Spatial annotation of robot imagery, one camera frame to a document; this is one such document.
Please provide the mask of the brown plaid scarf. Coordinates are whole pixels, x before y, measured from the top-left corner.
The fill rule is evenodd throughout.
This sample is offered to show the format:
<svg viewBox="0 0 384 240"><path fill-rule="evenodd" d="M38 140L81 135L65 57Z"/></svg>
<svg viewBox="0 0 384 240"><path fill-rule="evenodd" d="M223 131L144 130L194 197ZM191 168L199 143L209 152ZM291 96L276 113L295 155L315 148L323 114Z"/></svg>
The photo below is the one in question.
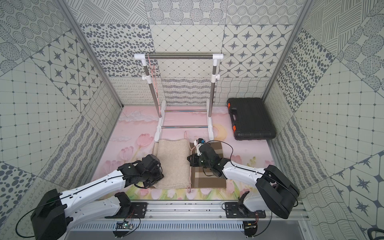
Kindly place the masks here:
<svg viewBox="0 0 384 240"><path fill-rule="evenodd" d="M226 180L214 176L210 169L191 167L192 189L225 189L226 186Z"/></svg>

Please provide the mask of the beige knitted scarf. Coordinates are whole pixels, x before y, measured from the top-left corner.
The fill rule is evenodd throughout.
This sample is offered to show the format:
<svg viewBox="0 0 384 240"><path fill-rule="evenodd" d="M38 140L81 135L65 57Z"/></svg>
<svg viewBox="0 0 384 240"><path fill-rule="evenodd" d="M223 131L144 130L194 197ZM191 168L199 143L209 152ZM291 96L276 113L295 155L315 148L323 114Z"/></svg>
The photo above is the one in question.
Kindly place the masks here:
<svg viewBox="0 0 384 240"><path fill-rule="evenodd" d="M155 143L153 154L160 160L164 178L154 185L156 189L186 189L190 186L191 167L187 157L191 155L187 139Z"/></svg>

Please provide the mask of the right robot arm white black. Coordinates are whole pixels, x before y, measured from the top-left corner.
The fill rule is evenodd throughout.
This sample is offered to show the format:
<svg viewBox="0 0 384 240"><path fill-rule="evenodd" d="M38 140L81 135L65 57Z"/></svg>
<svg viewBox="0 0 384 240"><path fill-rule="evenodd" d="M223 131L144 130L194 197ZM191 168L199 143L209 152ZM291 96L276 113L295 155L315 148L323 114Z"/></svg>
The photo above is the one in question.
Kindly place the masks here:
<svg viewBox="0 0 384 240"><path fill-rule="evenodd" d="M282 219L288 219L298 204L299 189L274 165L267 168L252 168L221 158L211 142L198 139L194 142L195 154L187 157L192 167L209 169L213 176L242 182L258 190L257 194L244 192L236 204L225 204L228 218L251 218L261 211L269 210Z"/></svg>

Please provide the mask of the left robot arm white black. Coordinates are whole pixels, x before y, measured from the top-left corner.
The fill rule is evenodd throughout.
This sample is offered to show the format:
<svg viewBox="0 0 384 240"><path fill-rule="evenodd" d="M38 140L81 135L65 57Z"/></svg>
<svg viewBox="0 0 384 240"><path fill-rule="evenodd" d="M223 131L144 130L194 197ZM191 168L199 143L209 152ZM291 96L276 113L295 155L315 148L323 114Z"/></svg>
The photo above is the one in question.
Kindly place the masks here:
<svg viewBox="0 0 384 240"><path fill-rule="evenodd" d="M122 190L139 183L147 189L163 177L159 159L147 155L75 189L61 193L51 190L31 215L35 239L57 240L78 225L100 218L143 218L147 203L133 204Z"/></svg>

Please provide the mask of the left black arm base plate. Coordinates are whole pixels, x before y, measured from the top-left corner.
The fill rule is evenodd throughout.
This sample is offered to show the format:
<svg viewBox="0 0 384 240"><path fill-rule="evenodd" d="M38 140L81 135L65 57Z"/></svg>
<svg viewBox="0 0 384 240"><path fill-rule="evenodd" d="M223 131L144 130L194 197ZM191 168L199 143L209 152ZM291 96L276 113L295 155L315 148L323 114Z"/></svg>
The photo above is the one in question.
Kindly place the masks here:
<svg viewBox="0 0 384 240"><path fill-rule="evenodd" d="M128 219L131 217L145 218L147 212L147 202L134 202L126 207L120 207L119 211L113 216L107 216L105 219Z"/></svg>

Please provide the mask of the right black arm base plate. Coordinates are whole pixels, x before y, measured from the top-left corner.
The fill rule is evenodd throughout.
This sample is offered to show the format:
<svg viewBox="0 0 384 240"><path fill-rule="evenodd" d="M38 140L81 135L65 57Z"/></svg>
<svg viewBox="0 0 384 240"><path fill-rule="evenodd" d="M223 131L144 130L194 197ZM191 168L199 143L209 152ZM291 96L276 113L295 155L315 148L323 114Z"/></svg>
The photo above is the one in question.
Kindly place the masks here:
<svg viewBox="0 0 384 240"><path fill-rule="evenodd" d="M267 217L266 212L257 210L252 212L243 205L239 205L235 202L224 202L222 208L225 210L227 219L239 219L239 218L256 218L265 219Z"/></svg>

